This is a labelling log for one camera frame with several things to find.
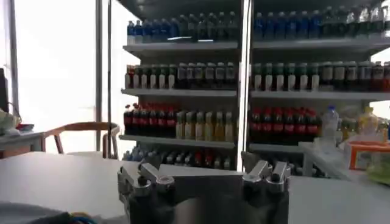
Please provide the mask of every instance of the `juice bottle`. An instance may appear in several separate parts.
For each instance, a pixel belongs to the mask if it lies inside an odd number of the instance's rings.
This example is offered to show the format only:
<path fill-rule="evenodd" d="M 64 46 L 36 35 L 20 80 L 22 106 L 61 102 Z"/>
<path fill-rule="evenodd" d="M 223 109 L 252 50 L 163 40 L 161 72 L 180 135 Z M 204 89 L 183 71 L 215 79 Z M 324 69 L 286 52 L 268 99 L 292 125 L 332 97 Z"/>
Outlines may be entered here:
<path fill-rule="evenodd" d="M 214 130 L 213 112 L 208 112 L 206 113 L 205 141 L 214 141 Z"/>
<path fill-rule="evenodd" d="M 205 140 L 205 116 L 201 111 L 196 114 L 195 140 Z"/>
<path fill-rule="evenodd" d="M 233 142 L 234 141 L 232 112 L 227 112 L 226 113 L 225 141 L 227 141 L 227 142 Z"/>
<path fill-rule="evenodd" d="M 215 123 L 215 141 L 225 141 L 224 114 L 221 111 L 217 112 Z"/>

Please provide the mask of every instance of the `white table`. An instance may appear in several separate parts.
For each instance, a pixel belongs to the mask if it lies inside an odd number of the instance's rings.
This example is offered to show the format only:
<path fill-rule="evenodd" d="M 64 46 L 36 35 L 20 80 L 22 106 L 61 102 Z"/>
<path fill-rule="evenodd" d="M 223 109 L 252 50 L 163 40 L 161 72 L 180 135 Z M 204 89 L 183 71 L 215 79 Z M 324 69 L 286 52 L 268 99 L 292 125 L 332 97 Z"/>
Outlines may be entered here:
<path fill-rule="evenodd" d="M 27 153 L 0 160 L 0 200 L 62 211 L 85 211 L 105 219 L 124 215 L 116 173 L 123 163 L 71 155 Z M 227 170 L 164 165 L 168 175 L 239 174 Z M 294 177 L 289 223 L 388 223 L 390 205 L 349 181 Z"/>

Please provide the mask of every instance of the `shelf board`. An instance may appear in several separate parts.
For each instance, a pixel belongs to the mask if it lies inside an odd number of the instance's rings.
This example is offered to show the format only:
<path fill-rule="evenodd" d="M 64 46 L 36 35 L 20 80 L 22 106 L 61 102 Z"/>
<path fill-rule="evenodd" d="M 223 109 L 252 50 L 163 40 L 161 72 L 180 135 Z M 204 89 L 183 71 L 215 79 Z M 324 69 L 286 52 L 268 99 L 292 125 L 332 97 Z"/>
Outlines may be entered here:
<path fill-rule="evenodd" d="M 390 93 L 252 91 L 250 95 L 253 98 L 274 99 L 390 100 Z"/>
<path fill-rule="evenodd" d="M 176 97 L 236 97 L 234 90 L 190 90 L 190 89 L 122 89 L 131 96 L 176 96 Z"/>
<path fill-rule="evenodd" d="M 122 140 L 132 140 L 139 142 L 148 142 L 154 144 L 167 144 L 167 145 L 183 145 L 193 147 L 210 147 L 219 149 L 234 149 L 235 144 L 232 142 L 208 142 L 208 141 L 196 141 L 187 139 L 175 139 L 175 138 L 159 138 L 159 137 L 147 137 L 137 135 L 120 135 Z"/>
<path fill-rule="evenodd" d="M 270 144 L 249 144 L 252 152 L 285 152 L 302 153 L 303 150 L 298 145 L 270 145 Z"/>

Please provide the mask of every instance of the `water bottle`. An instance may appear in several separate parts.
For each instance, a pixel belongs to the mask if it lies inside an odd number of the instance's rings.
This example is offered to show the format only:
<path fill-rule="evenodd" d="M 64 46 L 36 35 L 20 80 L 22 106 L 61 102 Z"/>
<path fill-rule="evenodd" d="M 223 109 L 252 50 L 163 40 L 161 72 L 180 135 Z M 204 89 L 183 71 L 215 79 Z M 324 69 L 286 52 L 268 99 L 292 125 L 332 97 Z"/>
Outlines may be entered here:
<path fill-rule="evenodd" d="M 298 38 L 307 39 L 309 34 L 309 17 L 307 11 L 302 11 L 302 14 L 298 23 Z"/>
<path fill-rule="evenodd" d="M 322 129 L 320 147 L 325 153 L 333 151 L 336 147 L 336 132 L 338 127 L 339 114 L 335 106 L 329 106 L 327 112 L 322 115 Z"/>
<path fill-rule="evenodd" d="M 297 12 L 292 11 L 288 16 L 288 22 L 286 25 L 286 39 L 293 40 L 297 38 L 297 27 L 298 27 Z"/>
<path fill-rule="evenodd" d="M 127 25 L 127 45 L 131 45 L 135 43 L 135 29 L 134 23 L 129 21 L 129 25 Z"/>
<path fill-rule="evenodd" d="M 321 16 L 314 10 L 309 22 L 309 38 L 319 38 L 321 33 Z"/>
<path fill-rule="evenodd" d="M 142 41 L 143 41 L 143 28 L 141 26 L 140 20 L 137 20 L 134 29 L 135 29 L 135 42 L 142 43 Z"/>

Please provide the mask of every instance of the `beverage display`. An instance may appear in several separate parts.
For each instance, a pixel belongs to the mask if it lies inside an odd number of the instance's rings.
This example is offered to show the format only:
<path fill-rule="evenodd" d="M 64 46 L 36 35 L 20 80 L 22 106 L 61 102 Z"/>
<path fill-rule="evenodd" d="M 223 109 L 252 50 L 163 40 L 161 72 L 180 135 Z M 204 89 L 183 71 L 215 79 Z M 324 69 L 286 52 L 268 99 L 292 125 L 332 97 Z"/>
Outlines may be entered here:
<path fill-rule="evenodd" d="M 388 92 L 390 62 L 256 63 L 251 79 L 255 91 Z"/>
<path fill-rule="evenodd" d="M 167 42 L 170 38 L 198 41 L 237 41 L 239 22 L 235 12 L 189 14 L 178 18 L 140 20 L 127 26 L 127 44 Z"/>

